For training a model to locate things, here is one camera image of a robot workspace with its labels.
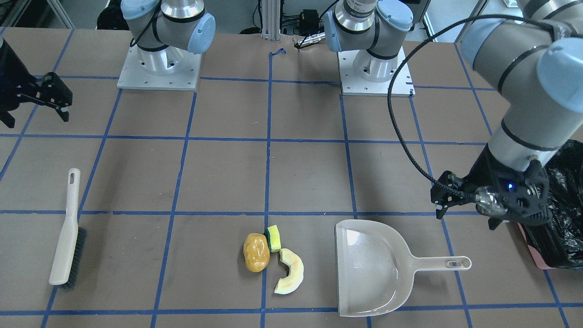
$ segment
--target table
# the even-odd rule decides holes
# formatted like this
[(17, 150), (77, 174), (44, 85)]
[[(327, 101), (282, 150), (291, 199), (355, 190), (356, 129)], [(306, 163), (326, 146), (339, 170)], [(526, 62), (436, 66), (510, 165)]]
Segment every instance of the table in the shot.
[[(342, 96), (325, 45), (218, 34), (198, 91), (161, 92), (116, 88), (129, 32), (2, 32), (32, 74), (55, 70), (74, 96), (68, 123), (23, 104), (0, 127), (1, 327), (583, 326), (582, 272), (537, 269), (516, 225), (489, 231), (471, 205), (435, 219), (386, 98)], [(430, 44), (410, 70), (416, 96), (394, 99), (408, 146), (430, 173), (463, 176), (508, 103), (456, 44)], [(57, 291), (72, 167), (88, 238), (76, 288)], [(388, 315), (339, 317), (334, 225), (355, 217), (393, 226), (417, 256), (473, 267), (417, 273)], [(245, 237), (273, 224), (305, 265), (290, 295), (273, 293), (277, 255), (263, 273), (244, 267)]]

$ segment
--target brush bristles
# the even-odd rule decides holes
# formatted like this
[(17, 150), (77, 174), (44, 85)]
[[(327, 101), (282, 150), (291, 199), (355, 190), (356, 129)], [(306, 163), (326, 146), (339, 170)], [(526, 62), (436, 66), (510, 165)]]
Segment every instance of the brush bristles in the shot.
[(87, 230), (79, 228), (77, 233), (77, 244), (75, 245), (75, 254), (73, 255), (73, 263), (71, 264), (71, 273), (69, 273), (69, 280), (66, 283), (59, 285), (63, 289), (73, 289), (75, 282), (77, 282), (77, 275), (79, 274), (79, 265), (81, 263), (81, 256), (83, 255), (83, 247), (85, 246), (85, 239), (87, 238)]

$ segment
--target hand brush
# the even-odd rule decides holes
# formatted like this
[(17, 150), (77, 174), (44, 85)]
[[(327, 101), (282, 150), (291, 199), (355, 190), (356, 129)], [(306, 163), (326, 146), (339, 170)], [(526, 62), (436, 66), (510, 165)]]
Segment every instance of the hand brush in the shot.
[(79, 169), (70, 169), (67, 184), (67, 208), (65, 222), (61, 228), (57, 251), (52, 261), (51, 276), (48, 282), (65, 289), (75, 287), (79, 262), (83, 253), (83, 245), (87, 231), (79, 228), (77, 211), (79, 208), (79, 183), (81, 172)]

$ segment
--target blue joint cap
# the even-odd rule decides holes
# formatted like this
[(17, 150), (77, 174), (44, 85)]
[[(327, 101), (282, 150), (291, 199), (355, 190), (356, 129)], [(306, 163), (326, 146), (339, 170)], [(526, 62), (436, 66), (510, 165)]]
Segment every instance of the blue joint cap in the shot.
[(472, 69), (482, 45), (503, 21), (504, 19), (499, 18), (478, 19), (468, 28), (468, 32), (462, 39), (462, 56)]
[(583, 113), (583, 39), (555, 41), (536, 64), (540, 84), (559, 105)]
[(330, 51), (338, 53), (342, 51), (340, 47), (340, 40), (338, 39), (338, 29), (336, 28), (336, 21), (333, 17), (333, 8), (324, 15), (324, 31), (326, 32), (326, 44)]
[(158, 5), (158, 0), (123, 0), (121, 12), (125, 20), (132, 20), (149, 13)]
[(379, 0), (377, 13), (382, 20), (399, 31), (408, 32), (413, 26), (413, 12), (399, 0)]
[(216, 22), (215, 17), (210, 13), (204, 14), (196, 24), (187, 51), (194, 54), (202, 54), (210, 47), (215, 37)]

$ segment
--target metal mounting plate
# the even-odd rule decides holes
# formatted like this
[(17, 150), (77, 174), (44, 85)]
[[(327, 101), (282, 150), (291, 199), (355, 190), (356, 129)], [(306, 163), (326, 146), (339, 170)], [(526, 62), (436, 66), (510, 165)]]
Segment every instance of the metal mounting plate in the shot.
[[(360, 77), (352, 67), (352, 62), (359, 50), (341, 51), (338, 53), (338, 66), (340, 69), (340, 80), (342, 81), (342, 94), (346, 96), (386, 96), (391, 81), (370, 82)], [(401, 47), (399, 50), (399, 65), (405, 59), (405, 52)], [(405, 64), (393, 86), (392, 96), (409, 97), (415, 94), (413, 80), (409, 72), (408, 64)]]
[(170, 75), (152, 75), (141, 67), (137, 46), (128, 50), (124, 67), (117, 81), (120, 89), (136, 90), (196, 90), (201, 68), (201, 55), (185, 53), (181, 70)]

